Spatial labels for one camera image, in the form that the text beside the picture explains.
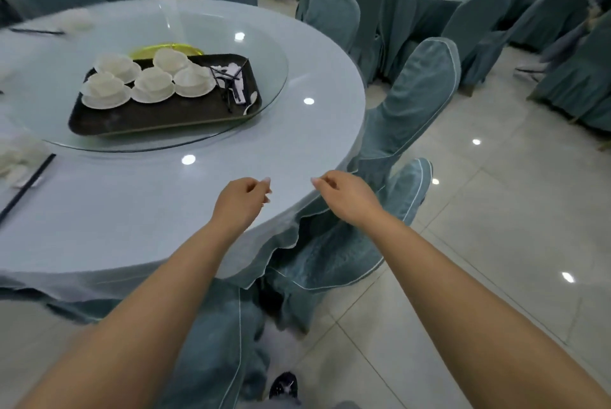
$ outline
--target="round dining table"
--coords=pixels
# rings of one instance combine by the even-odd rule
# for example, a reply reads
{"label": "round dining table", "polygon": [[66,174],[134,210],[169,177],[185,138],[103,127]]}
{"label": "round dining table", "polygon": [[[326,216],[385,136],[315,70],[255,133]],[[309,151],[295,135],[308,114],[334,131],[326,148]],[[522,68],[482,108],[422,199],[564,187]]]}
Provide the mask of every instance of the round dining table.
{"label": "round dining table", "polygon": [[[360,149],[365,94],[346,53],[300,21],[244,4],[132,0],[88,10],[94,27],[76,34],[0,31],[0,138],[26,130],[57,155],[0,223],[0,288],[68,302],[123,298],[210,219],[227,182],[244,176],[270,177],[271,203],[217,277],[231,281],[262,251],[295,243],[300,211],[317,197],[310,178],[345,169]],[[52,30],[55,18],[22,26]],[[163,42],[247,57],[264,108],[216,129],[108,140],[69,130],[99,53]],[[15,192],[0,187],[0,205]]]}

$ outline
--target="shoe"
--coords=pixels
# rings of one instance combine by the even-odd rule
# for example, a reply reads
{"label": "shoe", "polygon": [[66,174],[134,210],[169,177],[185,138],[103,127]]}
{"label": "shoe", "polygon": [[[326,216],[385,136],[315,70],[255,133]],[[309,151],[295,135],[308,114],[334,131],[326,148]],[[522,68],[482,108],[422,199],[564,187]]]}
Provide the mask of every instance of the shoe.
{"label": "shoe", "polygon": [[280,374],[270,388],[270,399],[286,394],[291,398],[297,398],[297,377],[290,372]]}

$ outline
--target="dark serving tray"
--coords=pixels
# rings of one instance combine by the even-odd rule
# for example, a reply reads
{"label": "dark serving tray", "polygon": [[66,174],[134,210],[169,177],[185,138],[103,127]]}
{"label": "dark serving tray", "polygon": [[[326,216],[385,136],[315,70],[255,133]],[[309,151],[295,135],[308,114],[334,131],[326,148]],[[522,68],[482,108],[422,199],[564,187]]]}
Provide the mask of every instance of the dark serving tray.
{"label": "dark serving tray", "polygon": [[[248,101],[253,92],[256,91],[259,94],[255,104],[248,110],[248,114],[244,115],[244,110],[248,105],[235,104],[231,92],[228,91],[232,106],[232,112],[230,113],[227,109],[227,103],[223,99],[222,89],[218,86],[200,97],[187,98],[174,94],[158,104],[141,104],[134,99],[130,99],[127,103],[108,110],[94,110],[86,107],[81,102],[82,94],[79,93],[68,120],[68,127],[73,133],[81,136],[101,136],[200,123],[244,120],[254,116],[261,109],[261,92],[256,86],[252,67],[246,57],[232,53],[222,53],[192,55],[189,60],[197,65],[208,67],[228,66],[230,63],[242,66],[246,62],[242,68],[244,96]],[[153,60],[150,58],[134,61],[142,69],[153,66]],[[94,69],[89,70],[85,76],[85,81],[94,73]],[[127,85],[133,87],[134,83],[128,83]]]}

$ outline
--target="banquet hall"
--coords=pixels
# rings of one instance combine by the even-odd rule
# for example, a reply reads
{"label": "banquet hall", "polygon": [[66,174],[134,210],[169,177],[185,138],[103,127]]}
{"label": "banquet hall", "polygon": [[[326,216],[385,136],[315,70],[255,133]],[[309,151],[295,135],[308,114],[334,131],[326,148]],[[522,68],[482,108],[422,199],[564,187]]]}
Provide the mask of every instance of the banquet hall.
{"label": "banquet hall", "polygon": [[[304,406],[471,407],[378,250],[312,187],[327,170],[611,393],[610,8],[0,0],[0,409],[243,176],[273,194],[177,363],[198,407],[259,400],[285,371]],[[177,383],[159,406],[188,407]]]}

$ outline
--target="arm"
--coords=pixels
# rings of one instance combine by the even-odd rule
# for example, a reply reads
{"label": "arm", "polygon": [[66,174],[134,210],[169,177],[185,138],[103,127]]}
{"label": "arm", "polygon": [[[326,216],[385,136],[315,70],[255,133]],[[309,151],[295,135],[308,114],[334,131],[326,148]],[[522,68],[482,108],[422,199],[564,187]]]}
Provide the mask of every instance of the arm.
{"label": "arm", "polygon": [[331,210],[378,247],[475,409],[611,408],[611,399],[528,319],[380,206],[358,177],[313,179]]}
{"label": "arm", "polygon": [[269,179],[230,182],[210,222],[76,343],[18,409],[153,405],[223,256],[269,201],[267,193]]}

